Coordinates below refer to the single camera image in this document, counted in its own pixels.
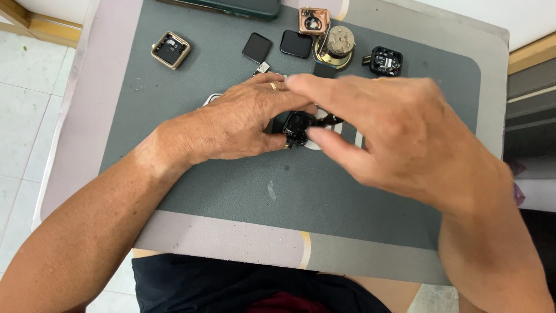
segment gray work mat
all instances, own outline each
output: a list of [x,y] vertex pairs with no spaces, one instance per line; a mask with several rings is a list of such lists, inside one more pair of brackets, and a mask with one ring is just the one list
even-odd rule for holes
[[[349,23],[332,24],[348,26],[357,43],[354,61],[340,75],[374,78],[361,66],[362,57],[379,45],[399,51],[404,55],[402,76],[434,78],[475,132],[480,85],[475,61]],[[241,51],[252,32],[274,43],[266,60],[271,70],[311,73],[311,57],[303,60],[279,50],[284,30],[296,29],[297,10],[290,7],[282,7],[273,22],[258,22],[145,0],[101,171],[164,120],[195,110],[209,95],[251,77],[258,65]],[[191,53],[174,71],[150,55],[151,45],[166,31],[192,44]],[[114,53],[123,49],[107,48]],[[354,142],[355,129],[346,123],[343,128],[342,136]],[[270,197],[269,186],[276,199]],[[441,219],[429,206],[361,186],[321,151],[303,147],[196,165],[158,209],[427,249],[437,247]]]

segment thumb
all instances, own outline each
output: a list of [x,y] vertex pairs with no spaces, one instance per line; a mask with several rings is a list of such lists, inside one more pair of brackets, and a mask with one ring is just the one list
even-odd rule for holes
[[371,155],[345,141],[340,134],[321,127],[310,127],[307,133],[329,158],[340,164],[355,179],[360,180],[362,173],[367,172],[365,169],[371,166]]
[[262,138],[263,153],[283,149],[286,146],[286,135],[264,134]]

